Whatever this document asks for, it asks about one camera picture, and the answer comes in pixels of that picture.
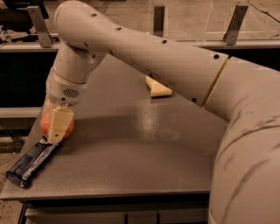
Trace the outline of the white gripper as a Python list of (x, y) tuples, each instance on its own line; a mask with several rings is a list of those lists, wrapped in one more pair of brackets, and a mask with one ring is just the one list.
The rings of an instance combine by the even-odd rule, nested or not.
[(76, 84), (59, 77), (51, 69), (46, 81), (46, 97), (42, 107), (41, 119), (50, 116), (47, 134), (49, 144), (60, 143), (74, 118), (74, 112), (67, 106), (54, 108), (54, 103), (67, 103), (73, 106), (81, 101), (86, 92), (87, 84)]

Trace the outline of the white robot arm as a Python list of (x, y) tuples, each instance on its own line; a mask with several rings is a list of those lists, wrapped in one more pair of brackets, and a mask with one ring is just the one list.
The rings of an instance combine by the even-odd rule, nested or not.
[(216, 154), (209, 224), (280, 224), (280, 73), (115, 24), (68, 0), (54, 13), (61, 44), (46, 82), (47, 140), (62, 141), (71, 107), (108, 54), (229, 123)]

